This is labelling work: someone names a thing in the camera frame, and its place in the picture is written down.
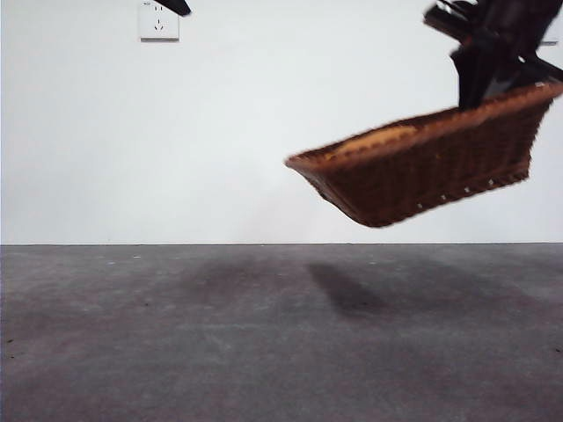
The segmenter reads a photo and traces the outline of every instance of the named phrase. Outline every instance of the basket rim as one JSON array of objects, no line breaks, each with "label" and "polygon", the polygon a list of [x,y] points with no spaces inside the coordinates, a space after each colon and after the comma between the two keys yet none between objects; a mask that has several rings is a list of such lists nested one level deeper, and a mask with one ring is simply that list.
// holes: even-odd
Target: basket rim
[{"label": "basket rim", "polygon": [[[367,163],[376,157],[392,156],[393,154],[421,145],[432,139],[450,135],[452,133],[481,125],[487,120],[496,119],[502,115],[518,113],[525,108],[552,101],[563,93],[562,83],[538,83],[523,88],[517,88],[499,96],[489,98],[481,107],[459,112],[457,107],[442,110],[437,113],[422,114],[411,119],[396,120],[381,127],[348,137],[345,140],[326,145],[322,148],[311,149],[289,157],[285,164],[291,169],[303,172],[332,172]],[[385,142],[374,142],[341,153],[334,153],[325,158],[325,153],[336,149],[343,143],[357,140],[374,132],[396,126],[408,125],[409,120],[429,120],[427,123],[411,124],[416,126],[414,133],[394,136]]]}]

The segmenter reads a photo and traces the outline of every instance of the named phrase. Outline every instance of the wicker basket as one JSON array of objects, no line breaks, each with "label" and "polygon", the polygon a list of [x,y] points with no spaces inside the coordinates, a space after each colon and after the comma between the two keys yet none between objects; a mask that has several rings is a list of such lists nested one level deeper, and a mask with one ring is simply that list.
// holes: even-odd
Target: wicker basket
[{"label": "wicker basket", "polygon": [[[563,84],[532,85],[476,110],[396,121],[292,156],[286,165],[356,222],[387,226],[526,179],[537,129],[561,93]],[[376,139],[392,128],[395,135]]]}]

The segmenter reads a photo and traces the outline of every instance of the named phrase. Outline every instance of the floor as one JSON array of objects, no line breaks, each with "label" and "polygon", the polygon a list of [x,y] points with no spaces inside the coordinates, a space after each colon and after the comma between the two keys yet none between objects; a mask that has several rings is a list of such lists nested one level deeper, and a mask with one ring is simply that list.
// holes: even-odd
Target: floor
[{"label": "floor", "polygon": [[563,244],[2,255],[5,422],[563,420]]}]

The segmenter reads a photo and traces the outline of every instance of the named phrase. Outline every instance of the white wall outlet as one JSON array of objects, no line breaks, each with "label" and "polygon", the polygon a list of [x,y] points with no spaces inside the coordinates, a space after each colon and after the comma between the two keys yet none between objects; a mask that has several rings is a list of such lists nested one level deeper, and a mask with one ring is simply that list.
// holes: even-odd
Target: white wall outlet
[{"label": "white wall outlet", "polygon": [[559,44],[561,40],[561,31],[563,30],[563,13],[560,13],[558,17],[556,17],[552,25],[545,33],[543,44],[547,46],[554,46],[555,44]]},{"label": "white wall outlet", "polygon": [[179,41],[179,16],[157,2],[139,4],[141,41]]}]

